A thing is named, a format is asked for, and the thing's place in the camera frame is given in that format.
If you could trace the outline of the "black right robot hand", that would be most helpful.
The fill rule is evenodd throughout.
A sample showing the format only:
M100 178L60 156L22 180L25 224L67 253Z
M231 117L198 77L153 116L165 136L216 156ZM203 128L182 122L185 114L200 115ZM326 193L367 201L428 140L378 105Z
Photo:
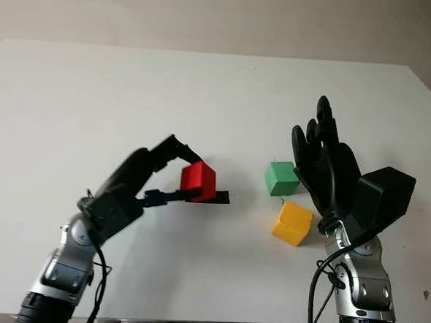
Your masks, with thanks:
M319 233L328 233L334 221L349 214L361 173L352 150L338 139L326 96L319 98L316 117L308 122L306 130L293 127L291 141L294 172L322 217Z

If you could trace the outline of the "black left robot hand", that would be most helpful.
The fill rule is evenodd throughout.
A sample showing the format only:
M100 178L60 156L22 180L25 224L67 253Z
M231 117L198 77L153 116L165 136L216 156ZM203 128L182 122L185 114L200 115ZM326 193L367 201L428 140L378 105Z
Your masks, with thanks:
M124 184L134 194L147 183L153 173L162 170L176 158L183 159L189 164L200 162L202 158L181 143L173 134L168 136L154 149L137 149L117 168L117 170L97 189L95 197L103 195L113 187Z

